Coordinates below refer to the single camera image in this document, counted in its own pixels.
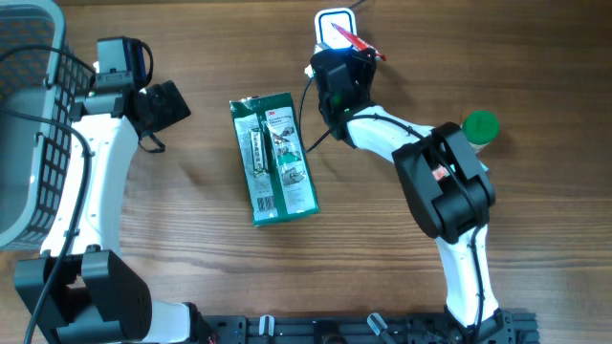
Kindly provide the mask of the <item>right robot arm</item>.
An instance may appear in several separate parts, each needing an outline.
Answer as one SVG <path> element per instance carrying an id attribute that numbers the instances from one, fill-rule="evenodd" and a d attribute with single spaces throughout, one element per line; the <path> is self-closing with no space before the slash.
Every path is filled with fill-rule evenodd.
<path id="1" fill-rule="evenodd" d="M 495 191 L 462 128 L 413 124 L 374 102 L 371 48 L 321 50 L 310 66 L 328 135 L 393 163 L 414 222 L 438 247 L 448 314 L 472 342 L 482 340 L 499 309 L 486 256 Z"/>

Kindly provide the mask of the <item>teal wet wipes pack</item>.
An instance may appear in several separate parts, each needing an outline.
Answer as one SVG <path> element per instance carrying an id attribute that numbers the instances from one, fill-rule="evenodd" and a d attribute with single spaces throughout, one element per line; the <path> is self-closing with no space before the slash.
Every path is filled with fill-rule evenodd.
<path id="1" fill-rule="evenodd" d="M 487 165 L 485 165 L 480 159 L 477 158 L 477 160 L 478 160 L 478 162 L 480 163 L 481 167 L 483 168 L 483 170 L 485 172 L 489 172 L 490 171 L 489 167 Z"/>

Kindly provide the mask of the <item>green lidded small jar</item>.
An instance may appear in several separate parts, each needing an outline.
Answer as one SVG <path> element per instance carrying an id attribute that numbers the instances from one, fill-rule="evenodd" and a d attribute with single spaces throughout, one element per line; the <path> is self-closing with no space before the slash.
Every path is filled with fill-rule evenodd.
<path id="1" fill-rule="evenodd" d="M 479 153 L 497 138 L 500 123 L 493 112 L 477 110 L 465 118 L 461 128 L 473 150 Z"/>

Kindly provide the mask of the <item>green glove package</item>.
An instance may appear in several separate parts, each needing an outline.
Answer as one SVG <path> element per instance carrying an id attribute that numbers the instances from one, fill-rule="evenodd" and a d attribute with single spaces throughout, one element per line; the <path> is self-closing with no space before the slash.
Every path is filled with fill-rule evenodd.
<path id="1" fill-rule="evenodd" d="M 292 96 L 281 93 L 229 103 L 255 226 L 289 222 L 319 211 Z M 269 173 L 253 175 L 250 130 L 265 141 Z"/>

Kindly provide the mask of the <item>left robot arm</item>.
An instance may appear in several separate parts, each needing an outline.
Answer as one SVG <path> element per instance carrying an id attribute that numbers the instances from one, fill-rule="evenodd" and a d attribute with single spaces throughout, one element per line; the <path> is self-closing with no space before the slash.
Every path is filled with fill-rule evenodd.
<path id="1" fill-rule="evenodd" d="M 18 263 L 14 285 L 31 314 L 27 334 L 50 343 L 214 343 L 189 302 L 156 301 L 120 255 L 120 214 L 129 165 L 143 138 L 186 118 L 172 82 L 152 80 L 148 45 L 125 36 L 98 42 L 98 66 L 63 130 L 73 138 L 62 190 L 37 258 Z"/>

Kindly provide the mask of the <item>green white candy bar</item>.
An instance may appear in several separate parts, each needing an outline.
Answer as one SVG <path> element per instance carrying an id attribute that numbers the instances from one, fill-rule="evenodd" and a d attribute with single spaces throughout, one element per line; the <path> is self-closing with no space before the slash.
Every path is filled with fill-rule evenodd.
<path id="1" fill-rule="evenodd" d="M 268 159 L 262 132 L 259 129 L 250 130 L 250 141 L 253 175 L 258 177 L 268 174 Z"/>

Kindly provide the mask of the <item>orange tissue pack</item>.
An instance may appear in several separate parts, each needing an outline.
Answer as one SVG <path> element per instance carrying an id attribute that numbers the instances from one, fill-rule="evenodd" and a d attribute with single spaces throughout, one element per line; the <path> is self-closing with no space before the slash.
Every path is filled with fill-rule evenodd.
<path id="1" fill-rule="evenodd" d="M 449 172 L 444 166 L 440 165 L 432 171 L 432 175 L 434 176 L 436 181 L 440 181 L 443 178 L 448 177 Z"/>

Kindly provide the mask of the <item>red Nescafe coffee stick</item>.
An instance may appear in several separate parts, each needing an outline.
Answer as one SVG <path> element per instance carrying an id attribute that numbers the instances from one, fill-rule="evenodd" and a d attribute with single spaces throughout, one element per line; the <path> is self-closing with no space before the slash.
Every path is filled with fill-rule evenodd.
<path id="1" fill-rule="evenodd" d="M 356 51 L 364 52 L 367 49 L 372 49 L 375 52 L 375 57 L 377 60 L 386 60 L 386 56 L 384 54 L 381 54 L 374 46 L 370 45 L 356 34 L 347 31 L 345 28 L 335 23 L 332 24 L 332 27 L 338 31 L 339 34 L 343 36 Z"/>

